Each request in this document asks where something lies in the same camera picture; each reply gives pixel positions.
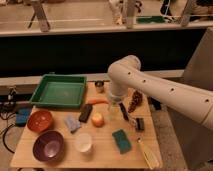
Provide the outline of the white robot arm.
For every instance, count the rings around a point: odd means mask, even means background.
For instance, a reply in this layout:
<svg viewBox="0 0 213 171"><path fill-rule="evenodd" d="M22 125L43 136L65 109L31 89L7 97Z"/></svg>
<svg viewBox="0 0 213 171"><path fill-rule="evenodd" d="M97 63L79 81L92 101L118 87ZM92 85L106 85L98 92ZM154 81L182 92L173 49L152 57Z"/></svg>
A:
<svg viewBox="0 0 213 171"><path fill-rule="evenodd" d="M134 88L213 131L212 91L151 76L141 72L140 68L141 62L134 55L109 66L108 99L111 104L121 103L127 90Z"/></svg>

